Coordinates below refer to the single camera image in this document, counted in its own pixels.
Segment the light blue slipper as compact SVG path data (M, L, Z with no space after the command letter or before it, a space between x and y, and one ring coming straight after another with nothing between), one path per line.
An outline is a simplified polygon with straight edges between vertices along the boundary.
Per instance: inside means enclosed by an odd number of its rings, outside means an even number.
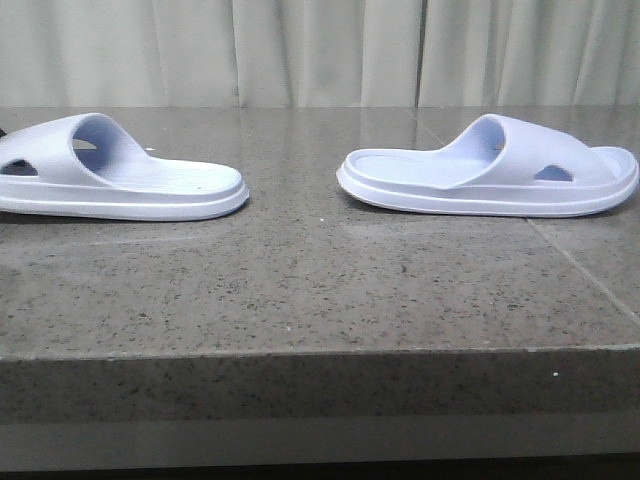
M574 217L628 199L639 164L620 147L485 114L439 150L355 150L336 176L351 196L400 211Z
M186 221L248 199L236 169L150 156L116 121L87 113L1 138L1 208L20 214Z

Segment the pale beige curtain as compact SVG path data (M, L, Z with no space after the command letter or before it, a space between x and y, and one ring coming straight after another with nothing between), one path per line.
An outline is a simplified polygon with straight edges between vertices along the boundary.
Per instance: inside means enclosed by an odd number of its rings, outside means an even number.
M635 1L5 1L5 107L635 105Z

